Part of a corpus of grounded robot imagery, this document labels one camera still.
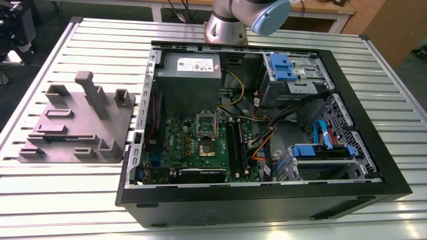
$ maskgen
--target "blue plastic tab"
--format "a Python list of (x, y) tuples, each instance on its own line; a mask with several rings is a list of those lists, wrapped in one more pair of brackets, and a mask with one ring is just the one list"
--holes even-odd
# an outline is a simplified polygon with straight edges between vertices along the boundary
[(347, 150), (349, 150), (349, 153), (350, 153), (350, 156), (354, 158), (357, 156), (357, 149), (354, 146), (347, 146)]
[(293, 146), (291, 149), (293, 149), (294, 157), (317, 156), (315, 148), (311, 145), (297, 145), (297, 146)]
[(298, 147), (298, 146), (293, 146), (291, 149), (293, 149), (293, 155), (294, 155), (294, 157), (298, 157), (298, 156), (301, 155), (299, 147)]
[(149, 161), (154, 168), (159, 168), (162, 166), (162, 155), (161, 154), (150, 154)]
[(301, 145), (298, 146), (298, 150), (299, 150), (299, 154), (302, 156), (317, 156), (317, 153), (315, 153), (315, 148), (314, 146), (310, 146), (310, 145)]
[(299, 77), (294, 74), (293, 63), (286, 54), (270, 54), (270, 64), (277, 81), (295, 82)]

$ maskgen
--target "green circuit board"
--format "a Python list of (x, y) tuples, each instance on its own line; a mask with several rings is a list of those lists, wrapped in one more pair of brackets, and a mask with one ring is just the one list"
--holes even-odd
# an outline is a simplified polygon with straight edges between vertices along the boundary
[[(249, 174), (238, 177), (231, 174), (229, 160), (229, 145), (227, 145), (227, 127), (226, 120), (219, 120), (217, 123), (218, 133), (217, 138), (198, 138), (198, 127), (205, 132), (214, 131), (211, 128), (213, 121), (201, 121), (199, 126), (197, 119), (177, 119), (169, 118), (166, 121), (165, 146), (162, 154), (161, 168), (215, 168), (226, 169), (226, 182), (259, 182), (261, 170), (259, 167), (250, 167)], [(253, 124), (250, 121), (242, 121), (242, 131), (245, 140), (254, 139)], [(163, 173), (158, 176), (157, 182), (166, 183), (167, 178)]]

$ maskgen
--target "sticker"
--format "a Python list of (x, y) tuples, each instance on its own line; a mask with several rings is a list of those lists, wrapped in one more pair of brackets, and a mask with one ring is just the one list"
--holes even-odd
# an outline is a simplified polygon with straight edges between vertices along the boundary
[(294, 69), (295, 74), (306, 74), (303, 69)]
[(283, 154), (283, 151), (281, 151), (279, 149), (277, 149), (275, 152), (274, 152), (274, 156), (275, 156), (275, 157), (281, 157), (282, 154)]
[(178, 71), (214, 72), (214, 59), (211, 58), (181, 58), (178, 59)]
[(269, 176), (270, 176), (270, 174), (273, 173), (273, 170), (270, 169), (270, 167), (267, 166), (267, 164), (265, 165), (265, 172), (267, 173)]
[(261, 107), (261, 99), (257, 97), (257, 98), (254, 98), (254, 106), (255, 107)]

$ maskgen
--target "cable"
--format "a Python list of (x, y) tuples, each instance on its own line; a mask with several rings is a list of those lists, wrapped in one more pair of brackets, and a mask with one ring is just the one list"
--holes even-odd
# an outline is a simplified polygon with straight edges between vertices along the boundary
[(229, 73), (238, 80), (238, 82), (241, 84), (241, 87), (242, 87), (242, 93), (241, 93), (241, 97), (238, 98), (238, 100), (231, 102), (231, 103), (218, 105), (219, 107), (227, 107), (227, 106), (235, 105), (237, 103), (239, 103), (242, 101), (243, 96), (246, 94), (246, 86), (245, 86), (243, 81), (241, 80), (241, 78), (231, 71), (229, 71), (229, 70), (222, 70), (222, 71)]
[[(230, 102), (234, 102), (235, 100), (234, 100), (234, 95), (231, 95), (231, 97), (230, 97)], [(239, 111), (239, 113), (245, 116), (246, 114), (245, 114), (245, 112), (243, 112), (243, 110), (241, 109), (241, 107), (238, 106), (238, 104), (235, 104), (235, 105), (233, 105), (234, 106), (234, 108)]]
[(330, 138), (331, 138), (333, 144), (339, 144), (339, 142), (338, 142), (337, 139), (335, 139), (335, 135), (333, 134), (333, 132), (331, 132), (330, 129), (327, 130), (327, 132), (329, 132), (329, 136), (330, 136)]
[(258, 112), (259, 109), (261, 109), (261, 108), (259, 108), (258, 106), (254, 107), (254, 119), (263, 120), (263, 119), (265, 119), (263, 117), (258, 117), (258, 116), (257, 116), (257, 112)]
[(218, 108), (221, 108), (221, 109), (225, 111), (225, 113), (226, 113), (229, 116), (231, 116), (231, 117), (242, 118), (242, 119), (249, 119), (249, 120), (257, 121), (257, 122), (263, 122), (263, 120), (258, 120), (258, 119), (250, 118), (250, 117), (247, 117), (247, 116), (239, 116), (239, 115), (233, 114), (233, 113), (231, 113), (226, 108), (223, 108), (222, 106), (218, 106)]
[(195, 19), (194, 19), (194, 16), (193, 16), (193, 14), (191, 14), (191, 12), (190, 12), (189, 0), (186, 0), (186, 1), (187, 1), (187, 4), (185, 3), (185, 0), (181, 0), (182, 4), (185, 5), (185, 8), (186, 8), (186, 10), (187, 10), (189, 19), (190, 19), (190, 21), (193, 21), (193, 24), (197, 24)]
[(274, 133), (270, 134), (270, 136), (266, 138), (266, 140), (262, 142), (262, 144), (259, 145), (257, 151), (253, 154), (253, 159), (257, 158), (257, 153), (262, 150), (263, 146), (266, 145), (267, 141), (271, 139), (271, 137), (274, 136)]
[(9, 88), (9, 87), (11, 87), (11, 85), (13, 85), (13, 80), (10, 79), (9, 80), (9, 83), (6, 84), (3, 81), (5, 81), (5, 79), (3, 79), (3, 71), (6, 70), (6, 69), (11, 69), (11, 68), (15, 68), (15, 67), (22, 67), (22, 66), (35, 66), (35, 67), (41, 67), (42, 68), (42, 65), (38, 65), (38, 64), (30, 64), (30, 65), (14, 65), (14, 66), (7, 66), (7, 67), (5, 67), (5, 68), (2, 68), (0, 69), (0, 87), (5, 87), (5, 88)]
[(329, 126), (327, 126), (327, 122), (323, 121), (322, 119), (318, 119), (317, 121), (314, 121), (314, 125), (313, 125), (313, 141), (315, 144), (319, 144), (319, 127), (322, 128), (322, 134), (323, 134), (323, 143), (327, 146), (327, 149), (333, 149), (333, 143), (330, 140), (330, 131), (329, 131)]
[(0, 71), (0, 83), (2, 83), (0, 86), (5, 87), (5, 88), (11, 87), (11, 85), (13, 85), (11, 79), (9, 80), (7, 84), (3, 82), (3, 72), (2, 71)]
[(145, 142), (145, 145), (150, 142), (155, 129), (157, 129), (157, 97), (155, 97), (155, 94), (153, 94), (153, 129), (151, 129), (151, 133), (147, 138), (147, 141)]
[(174, 10), (174, 11), (170, 10), (171, 13), (175, 14), (177, 17), (179, 18), (179, 20), (186, 24), (186, 23), (187, 23), (187, 19), (186, 19), (185, 15), (182, 14), (183, 11), (178, 11), (178, 10), (175, 9), (171, 0), (167, 0), (167, 1), (169, 1), (169, 4), (171, 5), (173, 10)]

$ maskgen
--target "aluminum extrusion table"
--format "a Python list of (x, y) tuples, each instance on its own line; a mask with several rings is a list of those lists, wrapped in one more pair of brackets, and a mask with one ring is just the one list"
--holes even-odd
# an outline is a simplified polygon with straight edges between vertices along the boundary
[(203, 31), (202, 25), (175, 23), (90, 18), (70, 23), (0, 134), (0, 238), (427, 238), (427, 115), (371, 42), (357, 35), (281, 30), (259, 37), (249, 32), (249, 42), (333, 51), (414, 191), (398, 201), (333, 220), (145, 229), (125, 208), (115, 206), (122, 164), (18, 162), (51, 84), (82, 91), (75, 74), (93, 71), (94, 82), (106, 92), (126, 88), (141, 94), (151, 41), (202, 42)]

